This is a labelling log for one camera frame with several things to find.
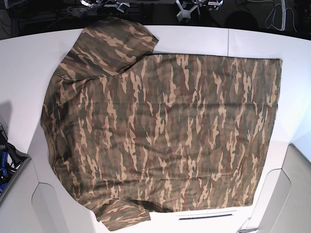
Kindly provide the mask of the grey bin with blue items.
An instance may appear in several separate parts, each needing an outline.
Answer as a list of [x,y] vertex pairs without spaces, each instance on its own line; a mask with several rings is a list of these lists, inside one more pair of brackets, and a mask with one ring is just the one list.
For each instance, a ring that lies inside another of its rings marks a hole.
[[29,155],[8,142],[4,126],[0,124],[0,200],[2,200],[30,162]]

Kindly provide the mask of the camouflage T-shirt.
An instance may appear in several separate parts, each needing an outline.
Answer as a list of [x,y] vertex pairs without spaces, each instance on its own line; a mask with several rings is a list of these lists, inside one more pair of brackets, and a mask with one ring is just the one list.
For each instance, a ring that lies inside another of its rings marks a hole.
[[66,191],[110,231],[253,203],[282,60],[155,54],[143,25],[83,29],[51,77],[41,126]]

